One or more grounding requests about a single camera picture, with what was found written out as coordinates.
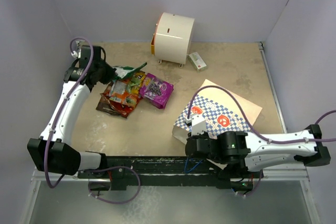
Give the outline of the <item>green snack bag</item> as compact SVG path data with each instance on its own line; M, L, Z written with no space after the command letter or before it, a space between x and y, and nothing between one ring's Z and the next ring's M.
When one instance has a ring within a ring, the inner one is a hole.
M135 73L139 72L142 68L144 68L148 63L145 62L139 67L129 67L129 66L115 66L112 67L115 72L114 72L114 77L113 80L124 80L132 77Z

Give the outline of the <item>purple Lot 100 gummy bag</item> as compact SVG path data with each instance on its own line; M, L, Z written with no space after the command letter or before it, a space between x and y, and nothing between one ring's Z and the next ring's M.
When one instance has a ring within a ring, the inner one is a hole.
M147 73L139 90L141 97L147 99L158 109L165 109L173 93L174 85L163 81L151 73Z

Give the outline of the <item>blue checkered paper bag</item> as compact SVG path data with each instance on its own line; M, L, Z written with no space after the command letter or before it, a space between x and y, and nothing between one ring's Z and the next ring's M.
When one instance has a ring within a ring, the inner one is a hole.
M229 91L239 102L249 122L253 125L262 111L262 107L246 100ZM176 119L172 135L177 140L186 144L187 135L191 127L185 124L190 102ZM192 103L191 115L201 114L206 121L206 128L211 138L225 131L250 131L242 113L234 100L224 91L217 88L207 88L200 91Z

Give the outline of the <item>light green Himalaya candy packet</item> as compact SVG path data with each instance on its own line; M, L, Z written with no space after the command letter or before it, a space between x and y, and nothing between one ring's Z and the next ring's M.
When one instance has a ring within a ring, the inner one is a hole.
M129 81L126 90L128 93L138 94L140 87L141 87L141 80L139 78L133 77Z

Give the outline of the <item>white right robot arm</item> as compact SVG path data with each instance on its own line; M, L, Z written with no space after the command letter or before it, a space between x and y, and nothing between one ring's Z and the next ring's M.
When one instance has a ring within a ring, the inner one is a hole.
M330 164L331 156L322 144L319 125L311 124L303 131L286 134L262 134L227 131L215 138L207 133L190 135L185 153L218 167L222 178L248 178L263 169L302 163L305 167Z

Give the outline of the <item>yellow M&M candy bag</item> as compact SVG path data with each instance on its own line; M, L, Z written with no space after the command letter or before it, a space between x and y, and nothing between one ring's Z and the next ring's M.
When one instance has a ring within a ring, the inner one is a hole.
M143 71L139 71L133 75L130 81L131 93L133 94L139 93L139 90L142 87L145 76L146 76L146 73Z

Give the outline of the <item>orange candy bag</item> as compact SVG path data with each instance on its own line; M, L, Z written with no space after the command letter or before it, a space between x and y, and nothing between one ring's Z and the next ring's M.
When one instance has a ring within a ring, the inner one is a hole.
M112 81L103 94L110 101L135 108L138 103L139 93L132 94L127 92L126 88L129 81L130 79Z

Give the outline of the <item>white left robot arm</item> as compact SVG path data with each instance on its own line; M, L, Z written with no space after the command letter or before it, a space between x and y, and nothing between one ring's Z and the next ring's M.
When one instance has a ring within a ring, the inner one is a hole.
M109 83L113 74L101 46L81 47L80 58L65 72L62 93L48 125L38 138L28 141L28 152L39 171L74 175L89 169L96 178L107 174L103 154L79 152L71 147L71 140L78 115L93 87L98 82Z

